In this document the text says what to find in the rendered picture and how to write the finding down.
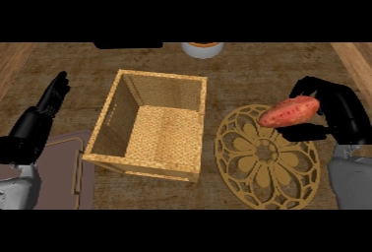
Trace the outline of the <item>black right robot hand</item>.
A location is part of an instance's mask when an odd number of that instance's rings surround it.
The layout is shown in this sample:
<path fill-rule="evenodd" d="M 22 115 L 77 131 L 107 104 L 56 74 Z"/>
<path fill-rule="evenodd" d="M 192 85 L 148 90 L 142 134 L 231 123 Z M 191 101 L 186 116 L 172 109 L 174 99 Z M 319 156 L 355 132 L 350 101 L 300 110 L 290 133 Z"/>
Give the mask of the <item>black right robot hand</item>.
<path fill-rule="evenodd" d="M 325 116 L 327 126 L 303 123 L 278 128 L 290 142 L 319 141 L 332 135 L 340 145 L 372 145 L 372 123 L 353 89 L 316 77 L 303 78 L 290 98 L 316 94 L 321 101 L 318 115 Z"/>

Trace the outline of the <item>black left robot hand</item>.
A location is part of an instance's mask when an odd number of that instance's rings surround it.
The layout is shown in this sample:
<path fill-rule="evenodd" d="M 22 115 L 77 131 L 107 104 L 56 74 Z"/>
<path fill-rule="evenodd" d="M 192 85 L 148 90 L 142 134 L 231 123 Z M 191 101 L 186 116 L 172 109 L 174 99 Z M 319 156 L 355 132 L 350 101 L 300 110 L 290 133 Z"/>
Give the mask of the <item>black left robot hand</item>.
<path fill-rule="evenodd" d="M 8 136 L 0 137 L 0 164 L 30 165 L 43 153 L 53 118 L 70 92 L 67 72 L 58 73 L 36 106 L 22 113 Z"/>

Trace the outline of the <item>red sweet potato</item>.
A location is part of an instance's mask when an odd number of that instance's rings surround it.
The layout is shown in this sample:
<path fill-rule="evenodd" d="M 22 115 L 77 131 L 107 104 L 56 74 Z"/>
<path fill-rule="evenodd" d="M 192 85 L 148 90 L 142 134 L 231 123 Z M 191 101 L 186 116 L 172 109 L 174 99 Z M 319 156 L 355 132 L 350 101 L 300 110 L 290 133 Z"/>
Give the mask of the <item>red sweet potato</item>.
<path fill-rule="evenodd" d="M 262 114 L 259 125 L 279 128 L 307 123 L 319 108 L 321 102 L 312 96 L 298 95 L 296 98 L 287 98 Z"/>

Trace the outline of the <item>round golden openwork placemat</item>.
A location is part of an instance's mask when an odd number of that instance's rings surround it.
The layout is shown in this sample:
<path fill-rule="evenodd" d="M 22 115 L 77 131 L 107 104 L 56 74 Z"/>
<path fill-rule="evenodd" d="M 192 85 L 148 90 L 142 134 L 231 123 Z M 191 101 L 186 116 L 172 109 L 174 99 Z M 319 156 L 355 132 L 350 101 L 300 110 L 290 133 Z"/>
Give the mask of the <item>round golden openwork placemat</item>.
<path fill-rule="evenodd" d="M 216 135 L 216 162 L 239 200 L 257 210 L 304 209 L 321 185 L 321 159 L 313 142 L 288 142 L 259 125 L 267 105 L 238 108 Z"/>

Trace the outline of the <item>rectangular wicker basket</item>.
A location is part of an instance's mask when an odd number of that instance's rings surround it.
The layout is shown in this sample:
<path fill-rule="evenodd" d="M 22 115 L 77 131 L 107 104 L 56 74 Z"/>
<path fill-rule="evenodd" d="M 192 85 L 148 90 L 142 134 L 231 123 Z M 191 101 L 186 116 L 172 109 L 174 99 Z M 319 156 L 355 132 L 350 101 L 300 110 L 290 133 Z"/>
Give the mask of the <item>rectangular wicker basket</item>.
<path fill-rule="evenodd" d="M 200 180 L 207 79 L 121 70 L 83 159 L 139 176 Z"/>

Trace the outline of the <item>mauve rectangular tray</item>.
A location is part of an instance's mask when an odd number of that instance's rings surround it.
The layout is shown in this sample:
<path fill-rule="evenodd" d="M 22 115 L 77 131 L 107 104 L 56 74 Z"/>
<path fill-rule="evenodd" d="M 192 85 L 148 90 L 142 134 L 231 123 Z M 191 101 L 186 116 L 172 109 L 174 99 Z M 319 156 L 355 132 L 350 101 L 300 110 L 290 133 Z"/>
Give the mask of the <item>mauve rectangular tray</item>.
<path fill-rule="evenodd" d="M 43 182 L 37 209 L 93 208 L 95 164 L 81 159 L 89 138 L 90 132 L 83 130 L 48 139 L 39 159 Z"/>

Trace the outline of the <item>white cylindrical container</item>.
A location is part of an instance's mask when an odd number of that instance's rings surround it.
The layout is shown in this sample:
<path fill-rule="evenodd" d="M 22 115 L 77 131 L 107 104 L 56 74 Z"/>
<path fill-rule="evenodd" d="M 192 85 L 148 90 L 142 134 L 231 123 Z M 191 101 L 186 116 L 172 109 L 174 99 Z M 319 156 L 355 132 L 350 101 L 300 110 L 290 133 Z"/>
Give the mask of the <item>white cylindrical container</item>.
<path fill-rule="evenodd" d="M 225 48 L 225 44 L 222 42 L 213 43 L 195 43 L 195 42 L 183 42 L 182 49 L 186 54 L 198 59 L 208 59 L 216 57 Z"/>

